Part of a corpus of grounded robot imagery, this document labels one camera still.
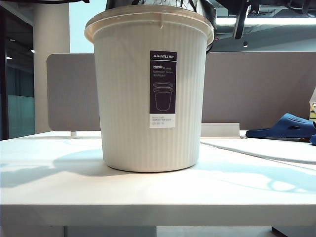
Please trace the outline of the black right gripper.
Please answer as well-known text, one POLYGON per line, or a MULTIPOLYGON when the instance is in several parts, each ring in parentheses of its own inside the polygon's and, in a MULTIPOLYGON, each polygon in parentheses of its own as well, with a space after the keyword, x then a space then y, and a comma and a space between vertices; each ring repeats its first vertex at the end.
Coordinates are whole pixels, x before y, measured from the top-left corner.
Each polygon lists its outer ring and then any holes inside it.
POLYGON ((253 17, 259 14, 260 5, 260 0, 245 0, 244 3, 240 6, 234 27, 235 39, 240 39, 242 37, 246 17, 253 17))

